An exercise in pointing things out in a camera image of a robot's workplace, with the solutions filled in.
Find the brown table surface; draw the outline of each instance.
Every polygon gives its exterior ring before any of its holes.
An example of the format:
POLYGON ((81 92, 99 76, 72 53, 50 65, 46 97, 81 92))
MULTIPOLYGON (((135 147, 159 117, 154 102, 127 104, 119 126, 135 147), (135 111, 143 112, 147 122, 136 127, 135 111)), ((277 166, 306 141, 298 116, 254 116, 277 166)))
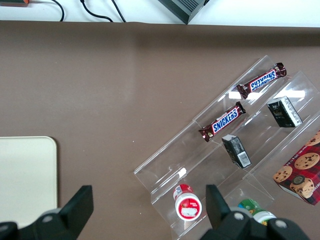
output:
MULTIPOLYGON (((55 139, 60 206, 93 186, 81 240, 171 239, 133 171, 259 58, 320 87, 316 28, 1 21, 0 43, 0 134, 55 139)), ((270 211, 319 239, 320 204, 270 211)))

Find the green container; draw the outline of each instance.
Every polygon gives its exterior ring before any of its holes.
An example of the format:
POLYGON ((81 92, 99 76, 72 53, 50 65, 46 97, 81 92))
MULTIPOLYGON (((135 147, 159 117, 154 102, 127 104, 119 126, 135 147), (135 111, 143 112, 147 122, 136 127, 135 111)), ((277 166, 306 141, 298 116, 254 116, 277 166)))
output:
POLYGON ((247 209, 252 214, 253 218, 260 224, 268 225, 270 219, 275 219, 276 216, 271 212, 263 209, 259 203, 252 199, 245 199, 239 203, 238 207, 247 209))

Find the white cutting board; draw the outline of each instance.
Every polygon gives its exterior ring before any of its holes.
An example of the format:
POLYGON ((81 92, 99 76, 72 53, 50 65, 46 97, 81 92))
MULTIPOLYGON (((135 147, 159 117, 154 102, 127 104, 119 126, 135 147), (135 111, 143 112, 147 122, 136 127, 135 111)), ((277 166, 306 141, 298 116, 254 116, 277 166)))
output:
POLYGON ((57 204, 55 141, 0 137, 0 223, 12 221, 23 228, 57 204))

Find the black box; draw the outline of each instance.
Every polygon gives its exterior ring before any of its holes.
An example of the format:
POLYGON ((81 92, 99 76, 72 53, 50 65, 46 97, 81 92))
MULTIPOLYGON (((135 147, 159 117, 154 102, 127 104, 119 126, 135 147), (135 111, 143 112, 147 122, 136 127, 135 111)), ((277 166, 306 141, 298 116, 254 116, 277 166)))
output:
POLYGON ((281 128, 294 128, 302 124, 302 120, 287 96, 268 101, 267 106, 281 128))
POLYGON ((185 24, 188 24, 209 1, 210 0, 159 0, 159 2, 185 24))
POLYGON ((251 165, 251 161, 239 137, 228 134, 222 138, 222 142, 235 164, 243 169, 251 165))

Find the chocolate bar wrapper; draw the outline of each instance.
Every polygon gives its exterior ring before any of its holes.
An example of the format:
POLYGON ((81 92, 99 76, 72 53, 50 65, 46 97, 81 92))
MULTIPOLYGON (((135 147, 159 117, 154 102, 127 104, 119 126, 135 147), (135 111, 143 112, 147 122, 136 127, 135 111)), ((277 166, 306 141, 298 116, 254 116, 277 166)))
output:
POLYGON ((206 142, 215 136, 219 131, 224 129, 234 120, 240 117, 240 115, 246 113, 246 110, 242 107, 241 103, 238 101, 235 106, 229 108, 221 117, 217 118, 213 123, 205 126, 199 132, 206 142))
POLYGON ((261 88, 267 83, 287 75, 287 70, 282 62, 276 63, 269 71, 247 82, 246 84, 237 85, 237 89, 243 99, 247 99, 248 95, 255 90, 261 88))

